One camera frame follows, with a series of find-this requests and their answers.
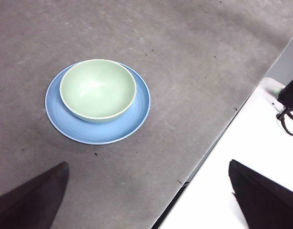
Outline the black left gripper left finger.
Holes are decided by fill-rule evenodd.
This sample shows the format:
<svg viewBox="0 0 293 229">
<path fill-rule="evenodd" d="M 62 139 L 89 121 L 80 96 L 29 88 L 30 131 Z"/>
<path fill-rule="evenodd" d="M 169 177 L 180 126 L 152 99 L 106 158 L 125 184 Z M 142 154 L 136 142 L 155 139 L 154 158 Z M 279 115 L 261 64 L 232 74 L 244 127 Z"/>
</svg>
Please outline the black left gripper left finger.
<svg viewBox="0 0 293 229">
<path fill-rule="evenodd" d="M 62 162 L 0 196 L 0 229 L 49 229 L 63 201 L 69 165 Z"/>
</svg>

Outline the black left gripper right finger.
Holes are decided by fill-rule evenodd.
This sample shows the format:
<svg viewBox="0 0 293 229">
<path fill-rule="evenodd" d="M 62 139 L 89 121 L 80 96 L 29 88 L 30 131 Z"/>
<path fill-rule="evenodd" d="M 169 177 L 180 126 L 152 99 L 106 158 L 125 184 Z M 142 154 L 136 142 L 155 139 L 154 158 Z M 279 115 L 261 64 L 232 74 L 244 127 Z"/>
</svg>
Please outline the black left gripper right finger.
<svg viewBox="0 0 293 229">
<path fill-rule="evenodd" d="M 292 191 L 234 159 L 228 172 L 250 229 L 293 229 Z"/>
</svg>

